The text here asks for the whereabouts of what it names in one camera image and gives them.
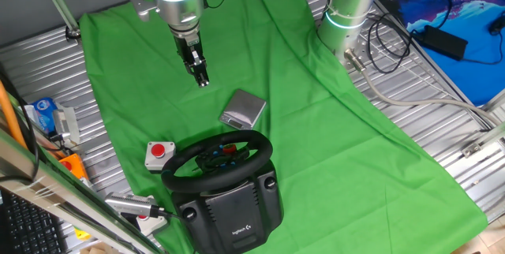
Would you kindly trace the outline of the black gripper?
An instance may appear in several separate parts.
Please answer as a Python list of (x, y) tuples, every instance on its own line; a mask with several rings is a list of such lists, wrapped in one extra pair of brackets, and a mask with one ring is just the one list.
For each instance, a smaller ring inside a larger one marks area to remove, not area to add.
[(174, 41), (187, 72), (195, 78), (200, 88), (209, 85), (209, 78), (206, 70), (207, 63), (200, 42), (200, 33), (194, 32), (188, 35), (177, 34), (174, 36)]

